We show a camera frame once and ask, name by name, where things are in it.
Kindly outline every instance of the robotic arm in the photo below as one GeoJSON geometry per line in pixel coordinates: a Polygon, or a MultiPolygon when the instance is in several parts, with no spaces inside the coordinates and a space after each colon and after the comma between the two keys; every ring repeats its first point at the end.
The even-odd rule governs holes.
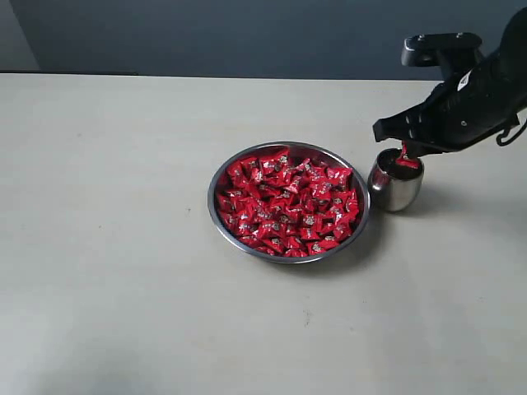
{"type": "Polygon", "coordinates": [[[527,8],[505,28],[499,48],[486,58],[470,33],[419,35],[404,41],[402,63],[441,67],[444,82],[419,105],[373,125],[375,140],[401,140],[408,158],[461,151],[501,132],[497,144],[513,142],[516,114],[527,108],[527,8]]]}

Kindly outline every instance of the metal cup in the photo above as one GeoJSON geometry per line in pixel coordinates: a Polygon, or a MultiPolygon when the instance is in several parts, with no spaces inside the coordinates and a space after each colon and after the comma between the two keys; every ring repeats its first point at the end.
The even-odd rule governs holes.
{"type": "Polygon", "coordinates": [[[368,177],[371,202],[385,211],[400,211],[415,200],[421,188],[424,165],[412,169],[395,165],[401,150],[390,148],[382,151],[373,164],[368,177]]]}

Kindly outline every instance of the wall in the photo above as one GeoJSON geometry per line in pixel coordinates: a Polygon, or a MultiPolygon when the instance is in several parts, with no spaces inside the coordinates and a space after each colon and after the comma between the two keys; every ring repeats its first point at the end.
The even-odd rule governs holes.
{"type": "Polygon", "coordinates": [[[38,68],[11,4],[0,0],[0,71],[38,68]]]}
{"type": "Polygon", "coordinates": [[[403,39],[472,31],[494,49],[524,0],[12,0],[44,70],[434,79],[403,39]]]}

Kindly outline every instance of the white label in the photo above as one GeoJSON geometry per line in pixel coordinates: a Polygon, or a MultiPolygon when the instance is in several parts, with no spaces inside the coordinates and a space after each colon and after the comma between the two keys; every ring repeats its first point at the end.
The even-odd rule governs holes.
{"type": "Polygon", "coordinates": [[[470,70],[469,72],[467,72],[463,78],[461,78],[461,80],[459,80],[459,84],[458,84],[458,92],[461,91],[463,88],[465,88],[468,84],[469,84],[469,77],[470,77],[470,73],[472,72],[472,70],[470,70]]]}

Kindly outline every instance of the table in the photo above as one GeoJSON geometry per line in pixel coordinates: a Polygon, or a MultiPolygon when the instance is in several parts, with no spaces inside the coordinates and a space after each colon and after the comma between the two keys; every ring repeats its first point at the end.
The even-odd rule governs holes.
{"type": "Polygon", "coordinates": [[[414,205],[326,262],[208,215],[260,142],[366,177],[395,144],[371,125],[434,85],[0,75],[0,393],[525,393],[527,137],[425,158],[414,205]]]}

